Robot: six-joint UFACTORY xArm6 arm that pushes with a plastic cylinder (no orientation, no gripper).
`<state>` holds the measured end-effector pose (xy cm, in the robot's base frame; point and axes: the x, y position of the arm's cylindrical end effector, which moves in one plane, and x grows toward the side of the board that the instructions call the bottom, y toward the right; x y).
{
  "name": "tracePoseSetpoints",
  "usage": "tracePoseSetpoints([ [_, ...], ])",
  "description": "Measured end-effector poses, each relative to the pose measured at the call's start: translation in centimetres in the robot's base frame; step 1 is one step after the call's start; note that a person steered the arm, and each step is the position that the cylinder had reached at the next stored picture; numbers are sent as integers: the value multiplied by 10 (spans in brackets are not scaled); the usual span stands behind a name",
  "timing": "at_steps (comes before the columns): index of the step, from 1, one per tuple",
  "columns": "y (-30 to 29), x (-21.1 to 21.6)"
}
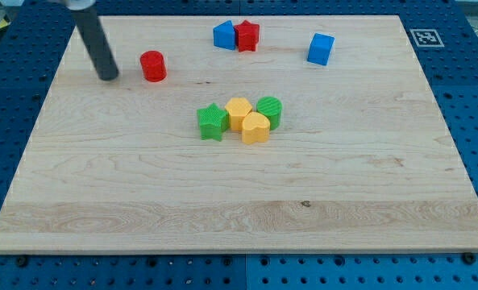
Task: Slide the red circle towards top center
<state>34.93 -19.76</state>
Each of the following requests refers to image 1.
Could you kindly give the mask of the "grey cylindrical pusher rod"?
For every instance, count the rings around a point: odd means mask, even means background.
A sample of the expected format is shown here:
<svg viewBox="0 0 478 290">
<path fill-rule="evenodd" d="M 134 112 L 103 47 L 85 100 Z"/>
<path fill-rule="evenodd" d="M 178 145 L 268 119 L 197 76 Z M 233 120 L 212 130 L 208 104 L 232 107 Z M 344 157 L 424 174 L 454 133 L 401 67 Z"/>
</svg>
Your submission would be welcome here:
<svg viewBox="0 0 478 290">
<path fill-rule="evenodd" d="M 98 78 L 102 81 L 116 79 L 118 66 L 95 7 L 72 10 L 71 14 Z"/>
</svg>

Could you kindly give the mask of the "white rod mount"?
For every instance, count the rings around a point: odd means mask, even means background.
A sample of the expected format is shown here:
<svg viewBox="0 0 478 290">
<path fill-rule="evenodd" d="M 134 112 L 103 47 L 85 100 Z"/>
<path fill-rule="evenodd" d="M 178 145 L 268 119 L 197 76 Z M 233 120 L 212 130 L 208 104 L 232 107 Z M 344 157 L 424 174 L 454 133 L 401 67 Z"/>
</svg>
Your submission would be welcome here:
<svg viewBox="0 0 478 290">
<path fill-rule="evenodd" d="M 93 6 L 96 0 L 48 0 L 66 6 L 70 10 L 84 10 Z"/>
</svg>

